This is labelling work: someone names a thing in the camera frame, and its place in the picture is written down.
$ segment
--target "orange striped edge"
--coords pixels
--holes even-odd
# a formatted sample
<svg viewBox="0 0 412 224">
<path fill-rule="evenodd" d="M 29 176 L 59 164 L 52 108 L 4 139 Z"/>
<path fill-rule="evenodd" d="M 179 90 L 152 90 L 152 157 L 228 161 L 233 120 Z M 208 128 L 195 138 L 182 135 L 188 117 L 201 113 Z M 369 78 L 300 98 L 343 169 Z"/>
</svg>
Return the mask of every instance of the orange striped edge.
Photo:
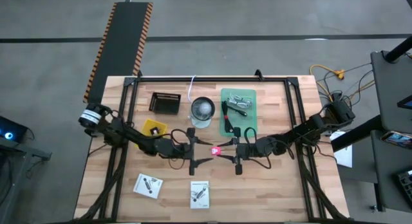
<svg viewBox="0 0 412 224">
<path fill-rule="evenodd" d="M 140 35 L 139 46 L 137 48 L 135 65 L 133 66 L 133 76 L 137 76 L 137 73 L 140 70 L 140 65 L 142 63 L 142 58 L 143 58 L 144 44 L 146 43 L 147 33 L 149 31 L 149 23 L 150 23 L 150 17 L 152 16 L 152 11 L 153 11 L 153 3 L 148 3 L 147 8 L 146 8 L 146 15 L 143 21 L 142 34 Z"/>
<path fill-rule="evenodd" d="M 110 13 L 110 16 L 109 16 L 108 25 L 106 25 L 106 29 L 104 30 L 104 34 L 103 34 L 102 40 L 101 40 L 101 42 L 100 42 L 100 46 L 98 47 L 98 52 L 97 52 L 96 60 L 95 60 L 95 63 L 94 63 L 94 65 L 93 65 L 93 69 L 92 69 L 92 71 L 91 71 L 91 73 L 90 73 L 90 77 L 89 77 L 89 81 L 88 81 L 88 86 L 86 87 L 86 92 L 84 92 L 83 102 L 86 102 L 86 103 L 87 103 L 88 100 L 89 100 L 89 93 L 90 93 L 91 83 L 93 82 L 93 79 L 95 78 L 98 61 L 100 60 L 100 57 L 101 57 L 101 55 L 102 55 L 102 51 L 103 51 L 104 44 L 106 43 L 106 38 L 107 38 L 107 36 L 108 36 L 108 31 L 109 31 L 109 28 L 110 28 L 111 20 L 112 20 L 112 18 L 113 18 L 113 14 L 115 13 L 115 10 L 116 10 L 116 6 L 117 6 L 117 3 L 115 3 L 115 4 L 113 5 L 113 8 L 111 9 L 111 13 Z"/>
</svg>

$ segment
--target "white box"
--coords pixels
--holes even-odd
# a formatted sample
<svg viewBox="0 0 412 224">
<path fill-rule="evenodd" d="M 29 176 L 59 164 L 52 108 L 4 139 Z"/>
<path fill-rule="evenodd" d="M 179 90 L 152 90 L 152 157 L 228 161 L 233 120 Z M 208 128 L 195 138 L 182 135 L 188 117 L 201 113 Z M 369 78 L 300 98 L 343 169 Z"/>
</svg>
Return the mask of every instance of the white box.
<svg viewBox="0 0 412 224">
<path fill-rule="evenodd" d="M 191 182 L 191 209 L 209 208 L 209 182 Z"/>
<path fill-rule="evenodd" d="M 163 180 L 140 173 L 133 192 L 157 199 L 162 184 Z"/>
</svg>

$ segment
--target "white paper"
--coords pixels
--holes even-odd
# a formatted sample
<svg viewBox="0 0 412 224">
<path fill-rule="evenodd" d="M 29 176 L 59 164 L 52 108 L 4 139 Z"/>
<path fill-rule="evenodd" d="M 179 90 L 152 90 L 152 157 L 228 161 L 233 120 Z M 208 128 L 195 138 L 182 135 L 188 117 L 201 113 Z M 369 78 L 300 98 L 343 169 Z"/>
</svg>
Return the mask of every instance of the white paper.
<svg viewBox="0 0 412 224">
<path fill-rule="evenodd" d="M 139 174 L 133 192 L 157 199 L 163 181 L 148 175 Z"/>
<path fill-rule="evenodd" d="M 336 131 L 332 133 L 330 140 L 332 141 L 343 134 L 345 134 L 344 131 Z M 349 145 L 348 147 L 335 152 L 334 155 L 337 160 L 337 164 L 352 168 L 352 145 Z"/>
<path fill-rule="evenodd" d="M 191 182 L 191 209 L 209 208 L 209 182 Z"/>
</svg>

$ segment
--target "blue light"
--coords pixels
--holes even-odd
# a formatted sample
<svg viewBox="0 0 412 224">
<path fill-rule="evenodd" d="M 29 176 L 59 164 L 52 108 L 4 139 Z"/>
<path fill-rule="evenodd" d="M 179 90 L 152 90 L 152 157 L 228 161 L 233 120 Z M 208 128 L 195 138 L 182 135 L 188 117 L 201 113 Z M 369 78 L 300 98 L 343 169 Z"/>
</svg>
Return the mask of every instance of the blue light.
<svg viewBox="0 0 412 224">
<path fill-rule="evenodd" d="M 6 134 L 5 134 L 5 138 L 6 138 L 7 140 L 12 139 L 12 138 L 13 138 L 13 133 L 6 133 Z"/>
</svg>

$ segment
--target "white cable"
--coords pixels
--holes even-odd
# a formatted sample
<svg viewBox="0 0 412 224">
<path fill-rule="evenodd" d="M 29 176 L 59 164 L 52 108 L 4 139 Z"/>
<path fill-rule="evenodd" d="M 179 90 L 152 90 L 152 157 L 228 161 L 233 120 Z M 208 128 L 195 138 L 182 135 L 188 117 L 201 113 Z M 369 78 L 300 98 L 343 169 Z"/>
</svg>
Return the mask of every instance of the white cable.
<svg viewBox="0 0 412 224">
<path fill-rule="evenodd" d="M 229 101 L 230 104 L 234 104 L 240 108 L 246 109 L 252 105 L 252 98 L 250 97 L 245 97 L 245 98 L 242 98 L 239 95 L 232 95 L 231 93 L 230 97 L 227 98 L 227 100 Z"/>
<path fill-rule="evenodd" d="M 193 75 L 192 80 L 191 80 L 191 86 L 189 86 L 189 91 L 187 92 L 187 99 L 189 100 L 190 103 L 192 103 L 192 100 L 191 100 L 191 90 L 192 90 L 193 80 L 194 80 L 195 77 L 196 77 L 196 76 Z"/>
</svg>

